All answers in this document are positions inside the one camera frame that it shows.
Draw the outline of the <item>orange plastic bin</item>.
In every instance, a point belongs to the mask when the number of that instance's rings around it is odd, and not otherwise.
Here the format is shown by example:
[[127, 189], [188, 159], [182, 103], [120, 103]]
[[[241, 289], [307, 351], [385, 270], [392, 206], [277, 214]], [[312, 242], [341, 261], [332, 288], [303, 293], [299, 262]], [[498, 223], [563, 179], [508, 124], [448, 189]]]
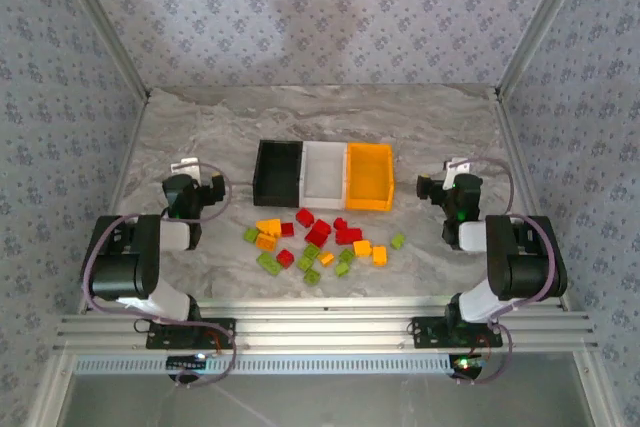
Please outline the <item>orange plastic bin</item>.
[[391, 145], [350, 142], [346, 160], [346, 209], [390, 211], [395, 191]]

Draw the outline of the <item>white plastic bin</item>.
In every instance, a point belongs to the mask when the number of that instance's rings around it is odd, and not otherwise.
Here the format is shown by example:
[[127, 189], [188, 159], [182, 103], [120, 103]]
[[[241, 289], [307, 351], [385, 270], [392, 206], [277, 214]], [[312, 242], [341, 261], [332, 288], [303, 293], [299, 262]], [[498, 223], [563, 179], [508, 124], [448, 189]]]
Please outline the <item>white plastic bin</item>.
[[304, 141], [299, 183], [299, 206], [343, 210], [346, 206], [345, 142]]

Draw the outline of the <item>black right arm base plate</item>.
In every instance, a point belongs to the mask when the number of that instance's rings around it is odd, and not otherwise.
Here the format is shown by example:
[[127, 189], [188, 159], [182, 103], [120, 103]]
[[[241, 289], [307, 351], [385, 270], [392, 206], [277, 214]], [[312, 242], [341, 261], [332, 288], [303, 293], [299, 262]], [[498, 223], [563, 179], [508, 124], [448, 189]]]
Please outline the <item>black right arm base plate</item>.
[[444, 317], [414, 317], [409, 326], [416, 349], [502, 347], [500, 334], [486, 324], [461, 322], [449, 327]]

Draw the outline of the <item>right circuit board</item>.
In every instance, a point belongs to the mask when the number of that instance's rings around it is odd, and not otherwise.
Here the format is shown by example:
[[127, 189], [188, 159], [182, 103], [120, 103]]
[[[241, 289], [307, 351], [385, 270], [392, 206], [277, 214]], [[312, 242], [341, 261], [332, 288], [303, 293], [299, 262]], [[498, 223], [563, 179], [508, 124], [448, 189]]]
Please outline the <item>right circuit board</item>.
[[462, 372], [482, 369], [487, 364], [487, 359], [480, 354], [451, 354], [449, 360], [455, 371]]

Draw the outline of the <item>aluminium mounting rail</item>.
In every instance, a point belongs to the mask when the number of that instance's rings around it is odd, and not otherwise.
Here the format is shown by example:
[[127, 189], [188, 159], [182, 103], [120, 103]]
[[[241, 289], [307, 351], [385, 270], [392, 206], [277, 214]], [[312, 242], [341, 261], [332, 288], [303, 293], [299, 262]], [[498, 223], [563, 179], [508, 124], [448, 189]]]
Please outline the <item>aluminium mounting rail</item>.
[[[409, 322], [444, 313], [445, 296], [203, 300], [203, 316], [231, 317], [242, 353], [395, 353], [413, 350]], [[558, 299], [530, 304], [502, 317], [517, 353], [593, 351], [588, 314]], [[62, 317], [53, 346], [75, 353], [142, 351], [146, 337], [128, 316], [85, 312]]]

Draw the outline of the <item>large red lego brick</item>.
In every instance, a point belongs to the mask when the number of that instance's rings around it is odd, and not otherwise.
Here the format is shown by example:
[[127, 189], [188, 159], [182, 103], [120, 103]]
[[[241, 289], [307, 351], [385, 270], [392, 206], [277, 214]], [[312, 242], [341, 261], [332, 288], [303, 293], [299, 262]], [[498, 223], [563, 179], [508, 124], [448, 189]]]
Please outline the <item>large red lego brick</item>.
[[318, 219], [311, 226], [309, 232], [305, 236], [305, 241], [315, 245], [318, 248], [322, 248], [328, 240], [331, 234], [331, 226], [324, 220]]

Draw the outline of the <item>aluminium frame post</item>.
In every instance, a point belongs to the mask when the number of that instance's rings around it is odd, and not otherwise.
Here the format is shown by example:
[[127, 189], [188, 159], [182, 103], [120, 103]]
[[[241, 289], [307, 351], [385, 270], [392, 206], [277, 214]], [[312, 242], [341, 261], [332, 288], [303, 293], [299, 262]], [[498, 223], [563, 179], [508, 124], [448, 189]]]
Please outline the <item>aluminium frame post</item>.
[[565, 1], [540, 0], [496, 86], [499, 101], [510, 97]]
[[97, 35], [103, 42], [115, 66], [133, 93], [143, 102], [148, 98], [148, 92], [134, 63], [126, 51], [116, 32], [116, 29], [100, 3], [100, 0], [78, 0], [89, 17]]

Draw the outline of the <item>aluminium side rail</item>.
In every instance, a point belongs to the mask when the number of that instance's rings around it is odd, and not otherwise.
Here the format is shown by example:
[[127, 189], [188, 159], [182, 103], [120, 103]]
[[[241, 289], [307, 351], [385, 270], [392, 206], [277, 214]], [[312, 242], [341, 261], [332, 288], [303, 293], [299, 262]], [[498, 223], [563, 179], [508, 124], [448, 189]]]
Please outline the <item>aluminium side rail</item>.
[[114, 188], [114, 192], [113, 195], [111, 197], [110, 203], [109, 203], [109, 207], [108, 207], [108, 213], [109, 214], [115, 214], [117, 212], [117, 208], [119, 206], [119, 202], [121, 200], [122, 194], [124, 192], [125, 189], [125, 184], [126, 184], [126, 177], [127, 177], [127, 172], [129, 171], [129, 167], [132, 161], [132, 157], [134, 154], [134, 150], [136, 147], [136, 143], [138, 141], [139, 138], [139, 133], [140, 133], [140, 129], [141, 129], [141, 125], [142, 125], [142, 121], [144, 119], [144, 114], [146, 111], [146, 107], [148, 105], [149, 102], [149, 97], [150, 97], [150, 92], [146, 91], [145, 92], [145, 96], [143, 97], [142, 103], [141, 103], [141, 107], [137, 113], [136, 116], [136, 120], [135, 120], [135, 124], [134, 124], [134, 128], [132, 131], [132, 134], [130, 136], [129, 139], [129, 143], [127, 145], [127, 148], [124, 152], [124, 157], [121, 163], [121, 167], [120, 167], [120, 171], [119, 171], [119, 175], [115, 184], [115, 188]]
[[488, 92], [495, 100], [496, 118], [504, 141], [511, 176], [514, 181], [515, 194], [512, 212], [527, 216], [533, 220], [533, 218], [539, 214], [540, 205], [527, 169], [526, 157], [520, 146], [509, 112], [500, 101], [498, 90], [489, 89]]

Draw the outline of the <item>left circuit board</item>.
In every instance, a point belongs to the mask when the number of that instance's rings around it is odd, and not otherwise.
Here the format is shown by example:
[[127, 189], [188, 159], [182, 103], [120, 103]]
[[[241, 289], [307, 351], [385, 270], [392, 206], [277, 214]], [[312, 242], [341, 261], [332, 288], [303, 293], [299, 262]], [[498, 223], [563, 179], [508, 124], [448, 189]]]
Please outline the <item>left circuit board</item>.
[[207, 366], [207, 356], [202, 353], [193, 355], [169, 356], [165, 362], [167, 370], [203, 370]]

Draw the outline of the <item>black plastic bin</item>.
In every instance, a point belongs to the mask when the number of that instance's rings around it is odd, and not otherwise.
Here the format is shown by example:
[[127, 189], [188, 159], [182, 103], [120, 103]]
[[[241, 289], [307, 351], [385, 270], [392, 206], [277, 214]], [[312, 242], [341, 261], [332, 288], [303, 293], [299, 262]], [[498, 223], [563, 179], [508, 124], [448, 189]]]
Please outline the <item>black plastic bin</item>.
[[252, 182], [255, 206], [299, 206], [302, 154], [302, 141], [259, 142]]

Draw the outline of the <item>large green lego brick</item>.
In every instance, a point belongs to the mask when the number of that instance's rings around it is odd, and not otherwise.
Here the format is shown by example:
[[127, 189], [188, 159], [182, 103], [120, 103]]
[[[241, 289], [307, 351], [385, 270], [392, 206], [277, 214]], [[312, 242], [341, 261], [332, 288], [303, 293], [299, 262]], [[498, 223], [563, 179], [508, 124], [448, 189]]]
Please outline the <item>large green lego brick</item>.
[[280, 263], [267, 252], [261, 253], [256, 259], [256, 262], [272, 276], [277, 276], [282, 270]]

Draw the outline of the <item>circuit board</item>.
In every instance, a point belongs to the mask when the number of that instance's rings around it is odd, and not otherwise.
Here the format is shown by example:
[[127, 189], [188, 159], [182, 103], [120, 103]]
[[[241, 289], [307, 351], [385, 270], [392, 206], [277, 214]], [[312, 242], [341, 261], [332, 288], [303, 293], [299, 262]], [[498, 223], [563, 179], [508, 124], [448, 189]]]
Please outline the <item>circuit board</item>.
[[207, 356], [202, 353], [193, 355], [169, 356], [165, 362], [167, 370], [203, 370], [207, 366]]
[[451, 354], [449, 360], [455, 371], [462, 372], [482, 369], [487, 364], [487, 359], [480, 354]]

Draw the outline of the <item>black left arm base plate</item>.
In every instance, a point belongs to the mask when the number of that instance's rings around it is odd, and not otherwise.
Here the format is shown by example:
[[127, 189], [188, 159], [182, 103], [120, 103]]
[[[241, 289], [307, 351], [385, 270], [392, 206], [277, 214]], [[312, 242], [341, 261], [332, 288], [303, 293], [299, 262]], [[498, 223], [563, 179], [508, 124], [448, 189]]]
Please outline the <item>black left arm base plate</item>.
[[229, 337], [211, 327], [150, 323], [146, 331], [148, 350], [229, 350]]

